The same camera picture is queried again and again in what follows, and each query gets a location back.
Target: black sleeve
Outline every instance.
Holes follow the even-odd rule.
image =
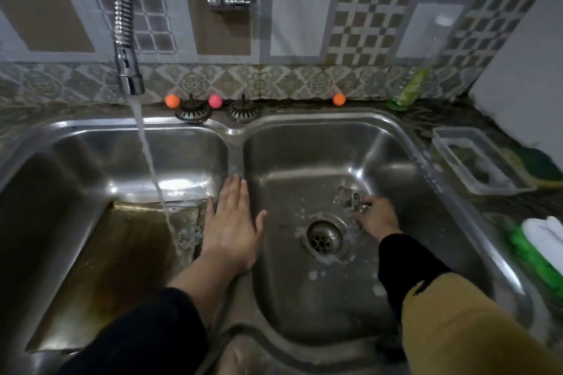
[[[102,330],[59,375],[193,374],[207,353],[206,329],[188,295],[166,288]]]
[[[452,270],[423,244],[406,234],[391,234],[379,244],[379,281],[396,319],[401,321],[403,300],[419,282],[424,291],[441,274]]]

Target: tile wall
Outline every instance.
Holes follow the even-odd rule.
[[[206,0],[134,0],[135,46],[153,94],[147,100],[170,90],[384,98],[398,66],[420,63],[421,18],[439,6],[455,23],[426,95],[452,96],[475,80],[533,3],[257,0],[251,11],[217,14]],[[111,0],[0,0],[0,101],[115,99],[107,97],[115,86],[112,20]]]

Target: orange ball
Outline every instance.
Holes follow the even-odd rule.
[[[344,103],[346,102],[346,97],[344,96],[344,94],[336,94],[332,97],[332,102],[337,107],[340,107],[341,105],[344,105]]]
[[[166,105],[169,108],[178,108],[178,106],[179,106],[179,96],[178,95],[166,95],[165,102],[166,102]]]

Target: plastic bottle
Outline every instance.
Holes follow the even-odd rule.
[[[428,23],[417,42],[419,53],[425,54],[424,61],[419,67],[409,68],[404,76],[397,80],[391,89],[388,101],[390,108],[406,110],[419,97],[422,91],[420,86],[432,71],[432,66],[437,63],[454,22],[455,18],[440,14]]]

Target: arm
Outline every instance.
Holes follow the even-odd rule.
[[[555,357],[509,314],[398,229],[388,200],[356,219],[379,241],[379,279],[402,323],[415,375],[560,374]]]
[[[217,212],[208,201],[201,256],[157,300],[107,326],[59,375],[194,373],[207,353],[205,326],[232,279],[256,261],[266,212],[255,229],[248,201],[246,181],[227,178]]]

